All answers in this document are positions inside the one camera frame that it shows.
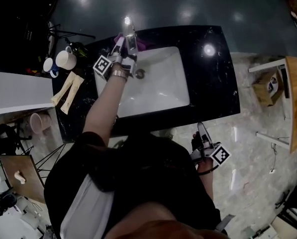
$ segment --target black marble countertop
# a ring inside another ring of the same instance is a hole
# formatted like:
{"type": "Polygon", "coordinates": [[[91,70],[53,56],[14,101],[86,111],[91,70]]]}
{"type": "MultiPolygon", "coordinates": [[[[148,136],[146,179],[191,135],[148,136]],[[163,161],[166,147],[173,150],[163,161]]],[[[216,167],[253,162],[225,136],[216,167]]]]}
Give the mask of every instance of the black marble countertop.
{"type": "MultiPolygon", "coordinates": [[[[190,104],[159,112],[117,119],[112,135],[129,135],[140,131],[154,131],[199,121],[217,119],[240,113],[237,82],[228,45],[219,26],[174,26],[137,31],[137,37],[146,44],[146,50],[176,46],[180,51],[185,71],[190,104]],[[213,56],[206,55],[204,47],[215,48],[213,56]]],[[[78,60],[73,69],[85,79],[80,86],[69,114],[56,107],[61,135],[64,142],[75,141],[82,132],[86,115],[98,98],[92,66],[100,55],[107,55],[114,47],[114,37],[87,45],[87,59],[78,60]]],[[[53,92],[62,88],[69,71],[61,70],[52,79],[53,92]]]]}

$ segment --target mug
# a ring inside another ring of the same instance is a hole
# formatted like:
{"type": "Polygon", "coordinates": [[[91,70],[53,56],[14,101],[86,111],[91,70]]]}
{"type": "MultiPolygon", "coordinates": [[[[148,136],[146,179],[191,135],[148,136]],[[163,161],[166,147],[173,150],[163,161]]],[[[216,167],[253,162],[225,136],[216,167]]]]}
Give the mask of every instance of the mug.
{"type": "Polygon", "coordinates": [[[59,67],[54,63],[52,58],[47,58],[43,64],[43,70],[49,72],[53,78],[59,75],[59,67]]]}
{"type": "Polygon", "coordinates": [[[77,58],[71,53],[72,51],[68,52],[69,48],[70,46],[66,47],[65,50],[60,51],[55,59],[57,66],[66,70],[72,70],[77,63],[77,58]]]}

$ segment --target black chair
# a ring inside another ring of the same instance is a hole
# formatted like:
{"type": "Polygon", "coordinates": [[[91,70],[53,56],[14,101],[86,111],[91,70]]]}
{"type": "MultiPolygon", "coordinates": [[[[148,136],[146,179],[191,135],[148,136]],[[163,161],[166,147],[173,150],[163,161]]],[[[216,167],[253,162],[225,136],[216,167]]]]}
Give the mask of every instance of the black chair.
{"type": "Polygon", "coordinates": [[[16,148],[23,151],[23,154],[29,155],[31,148],[25,150],[21,144],[21,140],[31,140],[32,137],[20,137],[20,121],[16,126],[8,126],[6,124],[0,125],[0,155],[16,155],[16,148]],[[6,133],[7,137],[1,138],[1,135],[6,133]]]}

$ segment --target white table leg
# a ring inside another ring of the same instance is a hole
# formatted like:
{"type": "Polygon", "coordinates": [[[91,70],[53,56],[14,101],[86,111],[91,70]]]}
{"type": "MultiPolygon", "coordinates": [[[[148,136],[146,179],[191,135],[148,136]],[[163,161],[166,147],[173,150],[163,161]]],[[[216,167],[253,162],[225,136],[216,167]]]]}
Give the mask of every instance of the white table leg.
{"type": "Polygon", "coordinates": [[[262,133],[259,133],[259,132],[256,132],[256,136],[263,139],[263,140],[266,140],[268,142],[275,143],[276,145],[278,145],[280,147],[283,147],[285,149],[290,149],[290,144],[285,142],[285,141],[281,141],[280,139],[273,138],[271,136],[268,136],[266,134],[262,134],[262,133]]]}
{"type": "Polygon", "coordinates": [[[285,64],[286,64],[286,59],[283,58],[283,59],[273,61],[273,62],[270,62],[270,63],[266,63],[266,64],[263,64],[263,65],[260,65],[260,66],[251,67],[251,68],[248,69],[248,72],[253,73],[253,72],[261,71],[261,70],[264,70],[264,69],[268,69],[270,67],[281,66],[281,65],[285,65],[285,64]]]}

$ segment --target dark floor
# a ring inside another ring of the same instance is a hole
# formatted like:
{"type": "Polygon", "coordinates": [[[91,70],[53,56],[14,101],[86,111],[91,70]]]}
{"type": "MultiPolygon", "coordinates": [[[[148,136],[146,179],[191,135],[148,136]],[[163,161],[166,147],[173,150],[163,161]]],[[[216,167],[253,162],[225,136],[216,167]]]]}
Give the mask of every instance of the dark floor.
{"type": "Polygon", "coordinates": [[[61,23],[62,30],[94,34],[100,40],[117,35],[126,15],[135,30],[220,25],[231,52],[297,56],[297,29],[285,0],[59,0],[52,21],[61,23]]]}

